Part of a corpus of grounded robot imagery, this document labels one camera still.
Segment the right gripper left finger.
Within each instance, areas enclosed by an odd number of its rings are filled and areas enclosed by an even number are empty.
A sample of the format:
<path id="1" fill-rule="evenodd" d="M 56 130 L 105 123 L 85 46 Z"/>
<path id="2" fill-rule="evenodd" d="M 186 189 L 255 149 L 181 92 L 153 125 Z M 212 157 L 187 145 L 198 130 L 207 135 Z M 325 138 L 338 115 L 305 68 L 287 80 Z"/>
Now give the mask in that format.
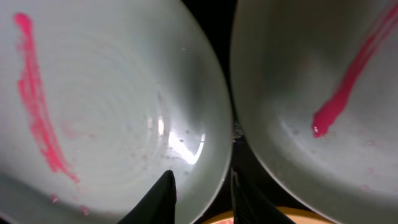
<path id="1" fill-rule="evenodd" d="M 167 170 L 118 224 L 174 224 L 176 203 L 174 173 Z"/>

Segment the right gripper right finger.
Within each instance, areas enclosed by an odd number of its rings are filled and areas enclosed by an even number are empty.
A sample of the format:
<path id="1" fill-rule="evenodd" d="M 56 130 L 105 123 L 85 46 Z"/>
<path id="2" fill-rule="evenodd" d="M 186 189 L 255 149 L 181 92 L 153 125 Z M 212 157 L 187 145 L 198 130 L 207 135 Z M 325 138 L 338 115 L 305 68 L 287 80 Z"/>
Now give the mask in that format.
<path id="1" fill-rule="evenodd" d="M 231 202 L 235 224 L 294 224 L 240 171 L 231 169 Z"/>

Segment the yellow plate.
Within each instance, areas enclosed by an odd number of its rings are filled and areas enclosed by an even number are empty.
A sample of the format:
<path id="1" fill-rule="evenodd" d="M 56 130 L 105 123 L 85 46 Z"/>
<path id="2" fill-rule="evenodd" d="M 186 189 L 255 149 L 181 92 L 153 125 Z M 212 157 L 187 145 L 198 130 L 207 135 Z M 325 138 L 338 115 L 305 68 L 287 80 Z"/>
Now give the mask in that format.
<path id="1" fill-rule="evenodd" d="M 277 207 L 277 209 L 298 224 L 328 224 L 330 220 L 320 216 L 315 212 L 289 207 Z M 204 224 L 233 224 L 233 212 L 225 212 L 213 218 L 203 221 Z"/>

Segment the light blue plate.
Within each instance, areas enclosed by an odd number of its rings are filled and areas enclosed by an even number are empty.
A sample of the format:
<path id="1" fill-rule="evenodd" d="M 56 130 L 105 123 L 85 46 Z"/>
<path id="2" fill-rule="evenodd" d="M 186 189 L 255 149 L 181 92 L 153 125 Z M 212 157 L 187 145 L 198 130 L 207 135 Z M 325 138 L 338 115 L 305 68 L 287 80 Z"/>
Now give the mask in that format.
<path id="1" fill-rule="evenodd" d="M 1 1 L 1 217 L 117 223 L 167 170 L 176 223 L 214 201 L 228 90 L 181 1 Z"/>
<path id="2" fill-rule="evenodd" d="M 337 223 L 397 222 L 396 1 L 239 1 L 230 64 L 283 189 Z"/>

